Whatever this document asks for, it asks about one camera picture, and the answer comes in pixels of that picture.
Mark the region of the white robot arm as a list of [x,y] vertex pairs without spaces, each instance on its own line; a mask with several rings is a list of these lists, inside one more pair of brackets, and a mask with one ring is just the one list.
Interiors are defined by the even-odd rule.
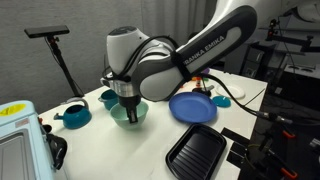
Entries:
[[168,36],[149,37],[136,27],[117,28],[106,38],[111,72],[100,82],[115,91],[129,121],[136,123],[142,99],[170,99],[257,28],[291,10],[304,21],[319,21],[319,0],[217,0],[208,25],[182,46]]

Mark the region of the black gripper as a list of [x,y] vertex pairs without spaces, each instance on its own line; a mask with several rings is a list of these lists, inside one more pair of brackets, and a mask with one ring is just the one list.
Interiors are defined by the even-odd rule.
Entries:
[[137,117],[137,106],[141,102],[139,96],[132,97],[119,97],[119,104],[126,109],[127,117],[129,118],[129,123],[134,124],[138,122]]

